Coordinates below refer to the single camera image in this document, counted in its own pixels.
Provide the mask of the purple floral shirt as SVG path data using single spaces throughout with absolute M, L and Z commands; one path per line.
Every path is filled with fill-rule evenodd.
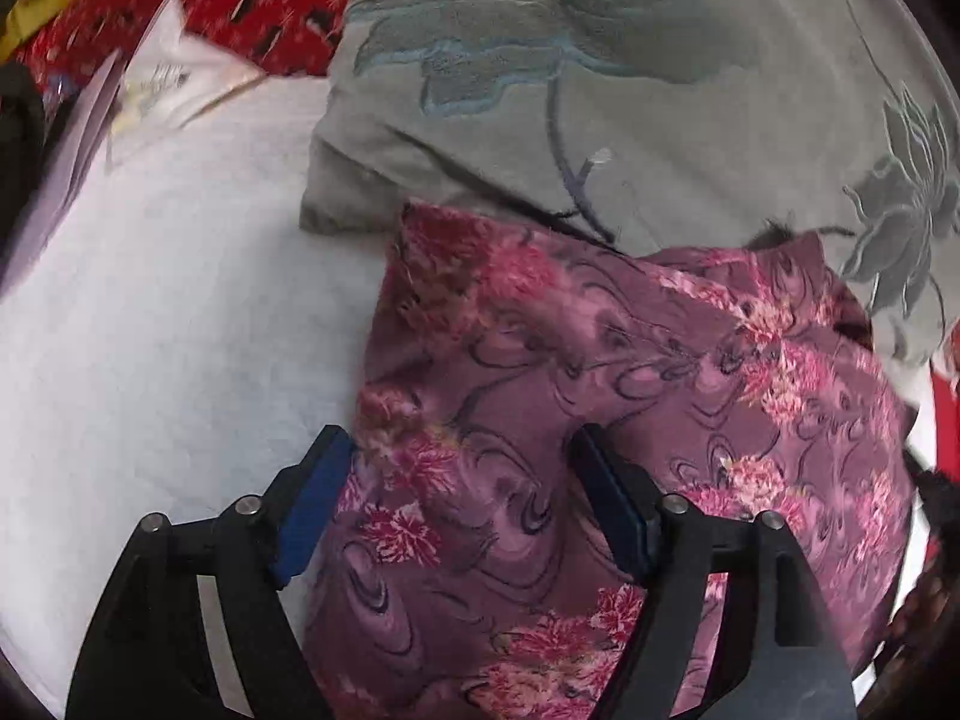
M 633 259 L 412 203 L 304 655 L 340 718 L 584 718 L 643 595 L 566 460 L 594 424 L 700 511 L 778 512 L 853 670 L 907 549 L 905 408 L 802 234 Z

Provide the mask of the white quilted mattress cover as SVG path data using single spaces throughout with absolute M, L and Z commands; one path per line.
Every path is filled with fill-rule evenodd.
M 299 224 L 322 78 L 96 160 L 2 304 L 2 649 L 62 713 L 135 523 L 211 517 L 352 417 L 379 236 Z

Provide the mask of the grey flower pillow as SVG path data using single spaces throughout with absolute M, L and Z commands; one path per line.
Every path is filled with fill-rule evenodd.
M 958 89 L 903 0 L 348 0 L 308 231 L 410 199 L 631 255 L 822 236 L 878 351 L 958 317 Z

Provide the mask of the dark green jacket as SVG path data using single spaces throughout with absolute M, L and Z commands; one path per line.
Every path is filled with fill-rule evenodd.
M 41 179 L 46 111 L 24 65 L 3 64 L 0 83 L 0 232 L 2 242 L 7 242 Z

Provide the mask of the white paper sheets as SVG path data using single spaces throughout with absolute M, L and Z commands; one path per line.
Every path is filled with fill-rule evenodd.
M 187 31 L 181 0 L 163 0 L 132 59 L 110 54 L 78 94 L 3 250 L 3 293 L 52 241 L 101 146 L 107 167 L 116 169 L 262 78 L 259 67 Z

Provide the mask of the red patterned quilt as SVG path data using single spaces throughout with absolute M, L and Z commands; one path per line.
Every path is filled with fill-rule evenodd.
M 73 0 L 10 59 L 36 82 L 86 85 L 112 52 L 133 54 L 163 0 Z M 185 29 L 270 75 L 324 76 L 340 43 L 347 0 L 181 0 Z

